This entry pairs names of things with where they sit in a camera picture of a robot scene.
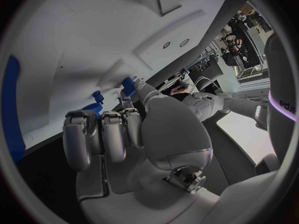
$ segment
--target circular hole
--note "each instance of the circular hole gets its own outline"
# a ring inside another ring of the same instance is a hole
[[[166,44],[163,46],[163,49],[169,47],[169,45],[170,45],[170,42],[166,43]]]
[[[180,47],[183,47],[184,45],[186,45],[189,42],[189,39],[184,40],[181,44]]]

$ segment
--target purple light strip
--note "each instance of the purple light strip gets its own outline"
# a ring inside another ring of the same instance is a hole
[[[288,112],[286,112],[280,105],[278,105],[278,104],[276,103],[276,101],[273,100],[273,97],[272,97],[270,91],[269,91],[269,101],[270,101],[270,103],[273,105],[273,107],[274,107],[275,109],[277,109],[280,113],[282,113],[282,114],[285,115],[286,117],[288,117],[288,118],[294,120],[295,122],[297,122],[297,118],[296,118],[296,116],[295,116],[293,113],[288,113]]]

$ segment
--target dark hair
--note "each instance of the dark hair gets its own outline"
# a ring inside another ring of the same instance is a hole
[[[238,51],[236,51],[233,47],[229,48],[228,51],[231,53],[233,57],[238,55]]]

